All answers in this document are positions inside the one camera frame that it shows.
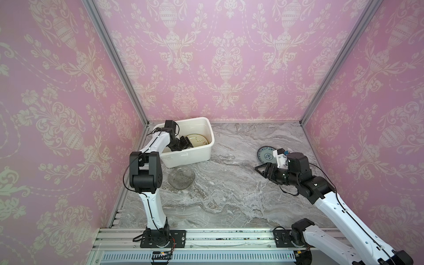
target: floral wallpaper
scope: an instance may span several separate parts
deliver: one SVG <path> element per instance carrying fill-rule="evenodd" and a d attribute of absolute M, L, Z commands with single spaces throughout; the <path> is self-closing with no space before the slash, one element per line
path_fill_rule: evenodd
<path fill-rule="evenodd" d="M 299 120 L 368 0 L 95 0 L 148 120 Z"/>
<path fill-rule="evenodd" d="M 85 264 L 142 132 L 81 1 L 0 3 L 0 264 Z"/>
<path fill-rule="evenodd" d="M 383 1 L 306 131 L 344 200 L 424 264 L 424 1 Z"/>

